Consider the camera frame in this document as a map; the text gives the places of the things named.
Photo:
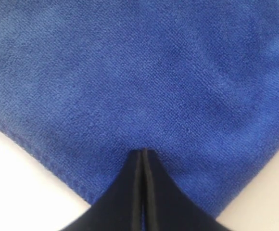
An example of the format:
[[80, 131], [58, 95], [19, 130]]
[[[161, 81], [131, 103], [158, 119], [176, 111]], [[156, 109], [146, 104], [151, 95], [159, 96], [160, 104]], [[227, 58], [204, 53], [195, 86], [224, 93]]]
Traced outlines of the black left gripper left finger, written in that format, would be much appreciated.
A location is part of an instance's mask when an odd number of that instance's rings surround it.
[[63, 230], [142, 230], [142, 178], [142, 153], [131, 151], [121, 171], [99, 200]]

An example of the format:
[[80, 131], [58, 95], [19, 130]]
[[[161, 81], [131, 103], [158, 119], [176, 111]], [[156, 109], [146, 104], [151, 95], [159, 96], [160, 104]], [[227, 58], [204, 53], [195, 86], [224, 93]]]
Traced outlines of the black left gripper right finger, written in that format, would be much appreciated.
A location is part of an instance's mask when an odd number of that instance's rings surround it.
[[191, 201], [169, 176], [153, 150], [142, 152], [147, 231], [228, 231]]

